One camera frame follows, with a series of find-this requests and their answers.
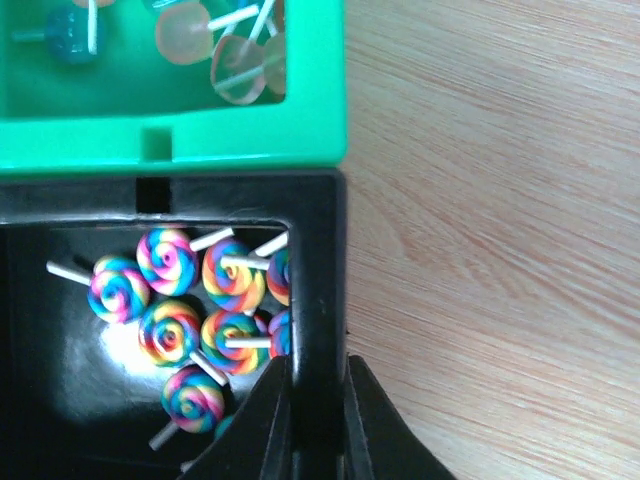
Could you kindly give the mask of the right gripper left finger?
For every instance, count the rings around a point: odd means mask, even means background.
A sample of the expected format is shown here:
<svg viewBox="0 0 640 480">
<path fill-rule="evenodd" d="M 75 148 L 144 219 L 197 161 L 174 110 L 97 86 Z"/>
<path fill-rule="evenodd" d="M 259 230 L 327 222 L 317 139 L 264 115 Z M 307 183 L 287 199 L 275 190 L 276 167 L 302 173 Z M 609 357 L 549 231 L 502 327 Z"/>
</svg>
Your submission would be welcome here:
<svg viewBox="0 0 640 480">
<path fill-rule="evenodd" d="M 291 471 L 290 362 L 272 360 L 225 433 L 182 479 L 288 479 Z"/>
</svg>

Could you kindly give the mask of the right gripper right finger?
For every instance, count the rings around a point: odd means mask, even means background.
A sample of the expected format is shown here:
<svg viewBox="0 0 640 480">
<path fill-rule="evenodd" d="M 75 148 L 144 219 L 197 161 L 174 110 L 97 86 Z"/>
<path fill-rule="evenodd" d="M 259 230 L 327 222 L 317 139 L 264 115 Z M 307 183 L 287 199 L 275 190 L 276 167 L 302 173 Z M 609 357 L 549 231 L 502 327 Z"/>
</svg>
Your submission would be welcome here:
<svg viewBox="0 0 640 480">
<path fill-rule="evenodd" d="M 365 360 L 348 358 L 344 394 L 348 479 L 453 480 L 412 433 Z"/>
</svg>

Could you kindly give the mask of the black bin with swirl lollipops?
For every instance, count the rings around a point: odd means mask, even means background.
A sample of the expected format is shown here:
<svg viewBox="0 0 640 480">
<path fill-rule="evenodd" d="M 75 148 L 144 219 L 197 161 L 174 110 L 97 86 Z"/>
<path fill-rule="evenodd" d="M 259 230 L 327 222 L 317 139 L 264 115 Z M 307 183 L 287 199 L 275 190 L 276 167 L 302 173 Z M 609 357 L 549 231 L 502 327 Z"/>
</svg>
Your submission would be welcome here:
<svg viewBox="0 0 640 480">
<path fill-rule="evenodd" d="M 334 170 L 1 184 L 1 475 L 182 479 L 290 362 L 288 479 L 340 479 Z"/>
</svg>

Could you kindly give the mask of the green bin with lollipops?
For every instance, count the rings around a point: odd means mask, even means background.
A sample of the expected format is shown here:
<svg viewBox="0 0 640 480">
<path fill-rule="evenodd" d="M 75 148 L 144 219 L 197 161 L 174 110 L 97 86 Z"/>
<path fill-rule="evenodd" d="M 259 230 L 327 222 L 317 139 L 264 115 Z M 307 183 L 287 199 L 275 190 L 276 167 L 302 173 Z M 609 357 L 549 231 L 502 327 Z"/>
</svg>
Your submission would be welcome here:
<svg viewBox="0 0 640 480">
<path fill-rule="evenodd" d="M 155 46 L 156 18 L 140 1 L 99 11 L 103 52 L 85 65 L 16 41 L 56 8 L 54 1 L 1 5 L 3 178 L 311 168 L 344 158 L 342 2 L 286 3 L 285 96 L 248 106 L 218 96 L 209 62 L 166 61 Z"/>
</svg>

